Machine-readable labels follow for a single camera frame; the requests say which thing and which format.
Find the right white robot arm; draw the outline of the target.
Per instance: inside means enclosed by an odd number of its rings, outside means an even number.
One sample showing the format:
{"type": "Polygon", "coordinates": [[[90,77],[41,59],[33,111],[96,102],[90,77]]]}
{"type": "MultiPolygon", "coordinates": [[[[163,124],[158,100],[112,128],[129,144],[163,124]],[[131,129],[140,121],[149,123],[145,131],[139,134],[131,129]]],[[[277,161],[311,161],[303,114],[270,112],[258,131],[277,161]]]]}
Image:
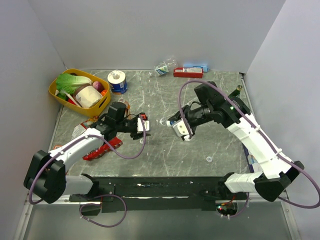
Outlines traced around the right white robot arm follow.
{"type": "Polygon", "coordinates": [[[190,140],[196,128],[208,122],[221,124],[235,135],[253,155],[260,170],[238,174],[230,172],[218,181],[217,191],[223,199],[236,193],[258,193],[273,202],[297,178],[297,168],[304,168],[300,161],[283,161],[282,150],[266,136],[245,103],[234,95],[226,95],[213,81],[198,81],[194,88],[198,108],[185,105],[166,124],[184,141],[190,140]]]}

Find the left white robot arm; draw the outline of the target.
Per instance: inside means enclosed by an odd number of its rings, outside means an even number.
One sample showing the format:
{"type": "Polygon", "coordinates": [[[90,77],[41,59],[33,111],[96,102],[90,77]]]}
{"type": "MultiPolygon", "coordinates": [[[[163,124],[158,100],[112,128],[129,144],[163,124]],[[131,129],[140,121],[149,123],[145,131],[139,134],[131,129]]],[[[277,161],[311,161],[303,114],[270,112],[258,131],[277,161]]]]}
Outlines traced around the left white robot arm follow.
{"type": "Polygon", "coordinates": [[[110,145],[117,133],[129,133],[133,140],[149,136],[150,122],[144,112],[129,118],[127,106],[113,102],[108,111],[80,136],[49,152],[39,150],[31,160],[23,185],[29,195],[52,204],[65,195],[82,195],[93,201],[99,195],[99,180],[87,174],[67,176],[68,170],[85,155],[110,145]]]}

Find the blue and white bottle cap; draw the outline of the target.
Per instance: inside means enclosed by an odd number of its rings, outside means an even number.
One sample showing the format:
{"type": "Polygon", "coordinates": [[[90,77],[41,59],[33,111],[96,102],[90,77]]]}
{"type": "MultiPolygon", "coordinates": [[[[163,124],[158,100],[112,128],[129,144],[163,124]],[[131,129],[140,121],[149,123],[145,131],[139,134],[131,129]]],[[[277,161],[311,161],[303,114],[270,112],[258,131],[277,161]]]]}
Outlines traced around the blue and white bottle cap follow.
{"type": "Polygon", "coordinates": [[[166,125],[168,126],[168,127],[172,127],[173,125],[174,125],[174,121],[172,121],[172,120],[167,120],[166,121],[166,125]]]}

